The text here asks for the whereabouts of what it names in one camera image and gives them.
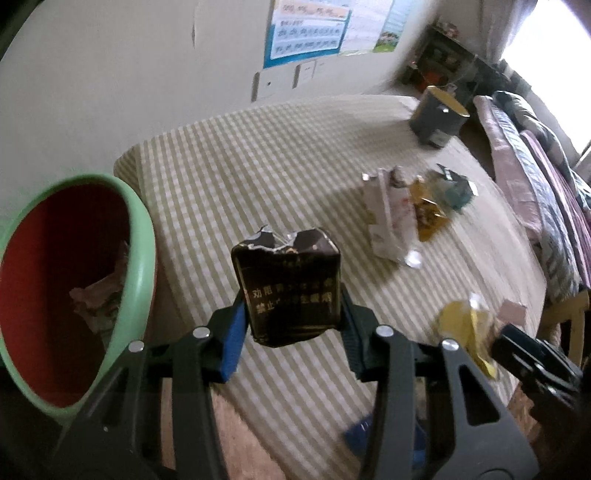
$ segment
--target screw head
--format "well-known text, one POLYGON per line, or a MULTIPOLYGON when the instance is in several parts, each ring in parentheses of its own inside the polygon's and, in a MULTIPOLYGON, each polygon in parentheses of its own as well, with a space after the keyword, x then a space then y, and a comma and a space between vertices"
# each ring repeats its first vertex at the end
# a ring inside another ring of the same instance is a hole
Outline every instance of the screw head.
POLYGON ((197 327, 193 330, 193 336, 198 339, 207 338, 211 335, 211 331, 207 327, 197 327))
POLYGON ((134 340, 127 348, 131 353, 140 353, 144 349, 144 346, 142 340, 134 340))
POLYGON ((460 344, 457 343, 453 338, 446 338, 444 341, 441 342, 441 346, 445 350, 449 350, 450 352, 455 352, 457 349, 460 348, 460 344))
POLYGON ((375 333, 382 338, 387 338, 394 335, 394 329, 390 325, 378 325, 375 329, 375 333))

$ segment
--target educational chart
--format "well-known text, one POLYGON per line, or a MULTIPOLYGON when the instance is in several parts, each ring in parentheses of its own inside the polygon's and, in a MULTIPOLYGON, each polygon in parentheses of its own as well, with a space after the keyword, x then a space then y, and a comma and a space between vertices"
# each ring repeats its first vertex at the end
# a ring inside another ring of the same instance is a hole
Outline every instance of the educational chart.
POLYGON ((392 51, 415 0, 274 0, 265 68, 332 54, 392 51))

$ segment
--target table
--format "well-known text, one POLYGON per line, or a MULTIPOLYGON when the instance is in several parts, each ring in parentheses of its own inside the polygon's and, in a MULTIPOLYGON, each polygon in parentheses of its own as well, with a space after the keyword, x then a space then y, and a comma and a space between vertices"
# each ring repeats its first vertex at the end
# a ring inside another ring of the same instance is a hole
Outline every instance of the table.
MULTIPOLYGON (((466 147, 421 146, 408 127, 416 100, 339 96, 229 113, 138 144, 115 165, 145 202, 160 261, 187 329, 207 323, 238 290, 229 251, 269 224, 279 233, 327 229, 342 251, 353 301, 412 340, 435 343, 443 306, 485 298, 528 307, 534 336, 545 280, 503 194, 466 147), (411 174, 444 164, 476 182, 479 196, 424 244, 419 270, 375 257, 361 175, 399 164, 411 174)), ((517 385, 501 370, 506 404, 517 385)), ((281 349, 247 337, 238 372, 222 389, 293 479, 356 478, 342 433, 368 414, 375 386, 349 371, 337 332, 281 349)))

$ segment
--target window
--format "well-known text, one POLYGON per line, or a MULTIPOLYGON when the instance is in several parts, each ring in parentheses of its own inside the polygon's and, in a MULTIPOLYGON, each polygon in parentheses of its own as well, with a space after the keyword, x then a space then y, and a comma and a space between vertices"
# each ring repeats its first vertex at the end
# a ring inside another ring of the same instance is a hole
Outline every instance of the window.
POLYGON ((560 0, 538 0, 503 58, 582 153, 591 140, 591 37, 560 0))

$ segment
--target trash can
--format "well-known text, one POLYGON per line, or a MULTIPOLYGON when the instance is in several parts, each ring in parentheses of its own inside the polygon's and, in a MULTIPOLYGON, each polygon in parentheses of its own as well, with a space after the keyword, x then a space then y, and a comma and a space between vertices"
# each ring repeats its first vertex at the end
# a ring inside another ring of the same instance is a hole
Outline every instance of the trash can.
POLYGON ((135 192, 106 174, 63 180, 39 194, 0 243, 0 358, 23 394, 61 424, 135 339, 155 288, 150 216, 135 192), (122 241, 127 271, 111 339, 103 345, 69 292, 113 271, 122 241))

